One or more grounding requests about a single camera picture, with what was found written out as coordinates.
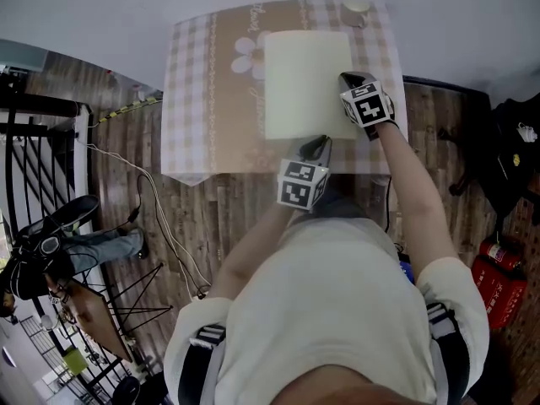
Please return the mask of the yellow black floor tape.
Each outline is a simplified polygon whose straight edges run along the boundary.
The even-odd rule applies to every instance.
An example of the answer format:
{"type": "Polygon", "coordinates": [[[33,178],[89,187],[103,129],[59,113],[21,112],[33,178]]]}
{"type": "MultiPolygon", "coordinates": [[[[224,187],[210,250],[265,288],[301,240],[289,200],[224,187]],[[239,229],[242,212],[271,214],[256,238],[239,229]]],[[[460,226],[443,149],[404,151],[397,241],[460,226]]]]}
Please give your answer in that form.
{"type": "Polygon", "coordinates": [[[145,98],[144,100],[136,100],[133,101],[131,104],[124,105],[123,107],[111,111],[110,113],[106,114],[105,116],[100,117],[97,122],[94,124],[94,127],[99,126],[100,124],[109,121],[110,119],[120,116],[122,114],[127,114],[129,112],[144,108],[146,106],[150,105],[157,105],[163,101],[163,96],[149,96],[145,98]]]}

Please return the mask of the red extinguisher box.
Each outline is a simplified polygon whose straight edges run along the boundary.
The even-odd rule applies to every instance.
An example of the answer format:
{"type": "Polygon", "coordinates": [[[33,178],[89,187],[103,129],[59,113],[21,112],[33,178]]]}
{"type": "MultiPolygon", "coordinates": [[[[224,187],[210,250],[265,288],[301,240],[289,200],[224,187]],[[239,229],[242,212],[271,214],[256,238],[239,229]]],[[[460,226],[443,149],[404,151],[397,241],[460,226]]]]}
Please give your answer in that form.
{"type": "Polygon", "coordinates": [[[471,271],[484,302],[489,327],[507,326],[521,307],[527,288],[524,274],[519,269],[505,271],[482,256],[475,258],[471,271]]]}

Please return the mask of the wooden table with black legs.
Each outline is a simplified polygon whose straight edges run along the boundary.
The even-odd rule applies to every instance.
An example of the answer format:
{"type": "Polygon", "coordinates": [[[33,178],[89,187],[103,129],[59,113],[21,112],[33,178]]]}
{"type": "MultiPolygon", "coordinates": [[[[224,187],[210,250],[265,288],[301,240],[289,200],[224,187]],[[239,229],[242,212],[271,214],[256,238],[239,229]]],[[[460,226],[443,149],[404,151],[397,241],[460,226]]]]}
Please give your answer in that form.
{"type": "Polygon", "coordinates": [[[144,296],[162,264],[154,267],[123,290],[108,286],[99,292],[73,278],[62,282],[61,305],[78,329],[99,348],[129,363],[140,361],[134,333],[172,310],[171,306],[144,306],[144,296]]]}

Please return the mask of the blue box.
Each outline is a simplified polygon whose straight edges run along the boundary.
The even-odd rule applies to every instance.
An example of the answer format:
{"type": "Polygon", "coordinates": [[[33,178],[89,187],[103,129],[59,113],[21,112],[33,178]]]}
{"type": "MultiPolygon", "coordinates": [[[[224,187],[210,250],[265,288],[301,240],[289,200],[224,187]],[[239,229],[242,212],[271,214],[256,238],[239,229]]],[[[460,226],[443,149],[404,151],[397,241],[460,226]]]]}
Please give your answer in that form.
{"type": "Polygon", "coordinates": [[[408,280],[412,284],[415,284],[415,279],[414,279],[414,275],[413,275],[413,268],[412,268],[412,264],[411,264],[409,255],[407,255],[406,253],[403,253],[403,252],[399,252],[398,253],[398,259],[399,259],[400,267],[401,267],[402,271],[404,272],[404,274],[406,275],[406,277],[408,278],[408,280]]]}

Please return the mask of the small white item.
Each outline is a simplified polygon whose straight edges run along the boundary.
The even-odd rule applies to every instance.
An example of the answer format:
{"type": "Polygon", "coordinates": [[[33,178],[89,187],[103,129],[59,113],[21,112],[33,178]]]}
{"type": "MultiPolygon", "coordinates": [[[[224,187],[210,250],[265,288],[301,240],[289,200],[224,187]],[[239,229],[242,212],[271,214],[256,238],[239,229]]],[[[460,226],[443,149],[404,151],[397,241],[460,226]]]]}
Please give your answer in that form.
{"type": "Polygon", "coordinates": [[[524,143],[535,143],[538,139],[535,129],[522,122],[518,123],[517,131],[524,143]]]}

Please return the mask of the person's left forearm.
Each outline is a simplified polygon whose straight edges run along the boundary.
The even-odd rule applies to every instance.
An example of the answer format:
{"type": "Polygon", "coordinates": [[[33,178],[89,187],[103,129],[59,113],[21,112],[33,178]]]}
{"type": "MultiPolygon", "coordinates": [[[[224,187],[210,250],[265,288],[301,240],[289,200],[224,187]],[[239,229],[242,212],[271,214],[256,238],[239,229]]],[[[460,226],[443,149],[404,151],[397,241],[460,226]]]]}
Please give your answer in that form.
{"type": "Polygon", "coordinates": [[[298,216],[303,213],[273,203],[224,259],[207,297],[234,300],[277,250],[285,230],[298,216]]]}

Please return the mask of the person's right forearm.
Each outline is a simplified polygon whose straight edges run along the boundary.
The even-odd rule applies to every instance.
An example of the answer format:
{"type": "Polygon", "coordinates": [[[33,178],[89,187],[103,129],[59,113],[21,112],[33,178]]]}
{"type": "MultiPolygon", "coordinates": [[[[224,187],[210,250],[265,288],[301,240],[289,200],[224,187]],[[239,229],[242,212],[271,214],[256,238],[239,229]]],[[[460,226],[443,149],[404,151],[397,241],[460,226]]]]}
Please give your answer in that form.
{"type": "Polygon", "coordinates": [[[457,257],[444,205],[431,176],[399,128],[389,122],[375,127],[401,209],[413,275],[418,277],[431,262],[457,257]]]}

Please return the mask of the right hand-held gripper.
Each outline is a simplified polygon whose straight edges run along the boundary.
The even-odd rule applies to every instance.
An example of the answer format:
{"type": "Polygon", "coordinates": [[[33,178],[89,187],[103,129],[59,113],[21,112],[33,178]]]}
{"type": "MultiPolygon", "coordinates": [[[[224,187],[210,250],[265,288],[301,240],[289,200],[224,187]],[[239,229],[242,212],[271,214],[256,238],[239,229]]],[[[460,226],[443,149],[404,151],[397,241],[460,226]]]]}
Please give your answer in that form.
{"type": "Polygon", "coordinates": [[[343,72],[338,76],[340,100],[348,119],[363,128],[370,141],[379,135],[376,125],[391,123],[397,126],[396,113],[390,96],[371,74],[343,72]]]}

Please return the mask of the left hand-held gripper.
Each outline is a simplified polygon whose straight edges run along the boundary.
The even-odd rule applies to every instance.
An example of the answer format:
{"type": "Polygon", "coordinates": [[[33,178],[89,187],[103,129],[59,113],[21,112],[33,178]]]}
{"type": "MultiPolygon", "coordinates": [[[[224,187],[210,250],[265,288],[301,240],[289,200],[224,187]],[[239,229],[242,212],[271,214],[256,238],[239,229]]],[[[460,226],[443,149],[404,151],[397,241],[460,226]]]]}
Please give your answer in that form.
{"type": "MultiPolygon", "coordinates": [[[[332,139],[321,135],[299,148],[301,160],[330,159],[332,139]]],[[[329,169],[311,163],[283,159],[277,177],[277,202],[304,211],[310,211],[323,195],[329,169]]]]}

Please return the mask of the black stair railing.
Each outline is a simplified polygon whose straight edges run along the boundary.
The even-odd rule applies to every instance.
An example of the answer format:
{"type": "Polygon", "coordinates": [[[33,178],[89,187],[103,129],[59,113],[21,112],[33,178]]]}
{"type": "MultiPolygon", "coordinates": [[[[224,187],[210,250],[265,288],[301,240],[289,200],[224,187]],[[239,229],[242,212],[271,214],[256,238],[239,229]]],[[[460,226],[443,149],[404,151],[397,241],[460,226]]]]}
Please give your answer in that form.
{"type": "Polygon", "coordinates": [[[0,223],[9,239],[88,192],[88,105],[25,91],[0,73],[0,223]]]}

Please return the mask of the black office chair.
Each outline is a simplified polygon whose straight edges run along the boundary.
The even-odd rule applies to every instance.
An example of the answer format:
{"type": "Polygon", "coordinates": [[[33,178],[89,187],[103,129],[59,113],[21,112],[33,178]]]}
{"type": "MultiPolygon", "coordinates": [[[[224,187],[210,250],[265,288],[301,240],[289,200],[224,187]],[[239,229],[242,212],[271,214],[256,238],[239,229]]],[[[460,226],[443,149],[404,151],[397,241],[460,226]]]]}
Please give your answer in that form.
{"type": "Polygon", "coordinates": [[[462,177],[449,187],[451,195],[462,195],[476,181],[499,228],[522,198],[533,205],[532,223],[540,224],[540,193],[528,189],[532,178],[540,176],[540,93],[522,102],[508,99],[466,121],[456,136],[441,129],[438,138],[454,143],[465,159],[462,177]],[[535,129],[535,143],[523,142],[519,122],[535,129]]]}

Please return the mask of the person's legs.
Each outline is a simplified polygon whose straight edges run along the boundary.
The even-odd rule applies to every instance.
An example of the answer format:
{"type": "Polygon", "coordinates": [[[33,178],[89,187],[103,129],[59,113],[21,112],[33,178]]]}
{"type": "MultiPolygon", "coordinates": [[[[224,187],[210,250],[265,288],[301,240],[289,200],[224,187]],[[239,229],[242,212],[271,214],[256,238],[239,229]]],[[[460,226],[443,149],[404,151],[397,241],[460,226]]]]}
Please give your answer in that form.
{"type": "Polygon", "coordinates": [[[365,210],[355,200],[355,177],[353,175],[332,175],[324,194],[308,213],[299,213],[291,219],[294,226],[312,219],[368,219],[365,210]]]}

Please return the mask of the small brown cup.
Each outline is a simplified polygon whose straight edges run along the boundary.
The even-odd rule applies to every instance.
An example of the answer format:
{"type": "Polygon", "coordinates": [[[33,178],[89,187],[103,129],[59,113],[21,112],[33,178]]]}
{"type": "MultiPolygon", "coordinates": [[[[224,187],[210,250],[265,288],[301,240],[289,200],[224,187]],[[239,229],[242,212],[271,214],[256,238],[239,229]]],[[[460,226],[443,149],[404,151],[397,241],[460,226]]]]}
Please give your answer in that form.
{"type": "Polygon", "coordinates": [[[340,19],[348,26],[363,29],[368,24],[370,2],[365,0],[343,0],[340,6],[340,19]]]}

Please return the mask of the checked tablecloth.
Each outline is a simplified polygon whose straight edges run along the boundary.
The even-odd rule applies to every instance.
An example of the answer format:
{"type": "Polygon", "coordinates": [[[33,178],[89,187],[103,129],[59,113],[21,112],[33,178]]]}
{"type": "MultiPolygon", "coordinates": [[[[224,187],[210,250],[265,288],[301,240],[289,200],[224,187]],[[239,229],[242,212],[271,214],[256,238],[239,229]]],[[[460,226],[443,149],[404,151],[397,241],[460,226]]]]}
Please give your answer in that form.
{"type": "MultiPolygon", "coordinates": [[[[287,0],[230,8],[174,28],[165,74],[161,171],[195,186],[223,173],[273,173],[298,138],[265,138],[265,38],[286,30],[348,35],[353,69],[373,75],[390,96],[397,124],[408,124],[402,69],[386,5],[370,3],[368,24],[345,25],[341,1],[287,0]]],[[[381,146],[332,138],[331,169],[385,174],[381,146]]]]}

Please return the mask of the person's white shirt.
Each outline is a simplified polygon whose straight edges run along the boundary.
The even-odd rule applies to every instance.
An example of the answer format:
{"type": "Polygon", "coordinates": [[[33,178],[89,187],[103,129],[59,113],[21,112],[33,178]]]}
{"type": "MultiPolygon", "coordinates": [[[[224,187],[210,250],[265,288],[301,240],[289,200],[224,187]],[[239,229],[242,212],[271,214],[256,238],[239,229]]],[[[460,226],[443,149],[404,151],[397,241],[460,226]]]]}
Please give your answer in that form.
{"type": "Polygon", "coordinates": [[[286,232],[237,297],[207,297],[180,310],[165,353],[165,382],[176,400],[191,338],[220,325],[224,359],[215,405],[270,405],[291,381],[323,365],[432,403],[427,306],[436,302],[455,314],[475,383],[489,349],[489,323],[461,260],[437,259],[411,282],[395,246],[371,220],[307,221],[286,232]]]}

